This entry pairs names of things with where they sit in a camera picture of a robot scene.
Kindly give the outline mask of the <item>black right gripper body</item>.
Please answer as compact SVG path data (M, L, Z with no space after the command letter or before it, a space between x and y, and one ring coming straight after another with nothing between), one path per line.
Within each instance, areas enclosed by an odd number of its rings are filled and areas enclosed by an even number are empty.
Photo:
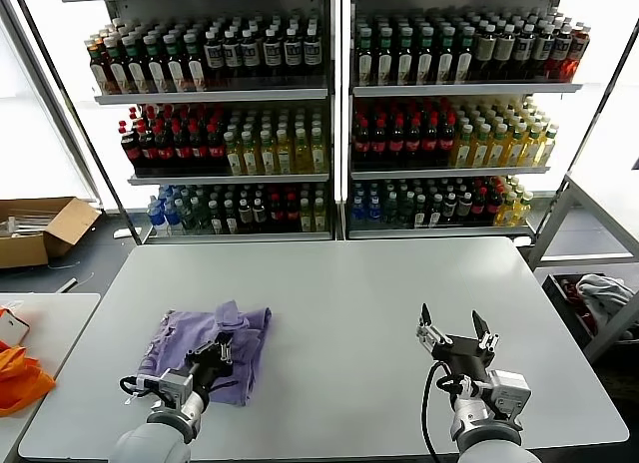
M444 362L454 375L466 375L472 380L487 381L486 368L492 362L492 352L479 347L477 339L451 335L443 343L435 343L431 355Z

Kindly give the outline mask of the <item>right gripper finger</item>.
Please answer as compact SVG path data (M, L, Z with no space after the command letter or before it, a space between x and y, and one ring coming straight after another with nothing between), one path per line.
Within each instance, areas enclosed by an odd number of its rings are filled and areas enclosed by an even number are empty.
M428 353L432 353L436 347L452 346L452 339L433 325L430 312L425 303L421 305L416 338Z
M486 320L476 310L472 312L472 321L478 340L478 348L494 351L499 341L499 334L490 331Z

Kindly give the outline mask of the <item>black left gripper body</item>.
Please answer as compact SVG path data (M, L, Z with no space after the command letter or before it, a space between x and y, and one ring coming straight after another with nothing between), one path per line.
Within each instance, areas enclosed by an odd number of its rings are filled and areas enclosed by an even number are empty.
M216 355L189 355L185 361L193 377L193 387L212 391L216 381L233 374L233 364Z

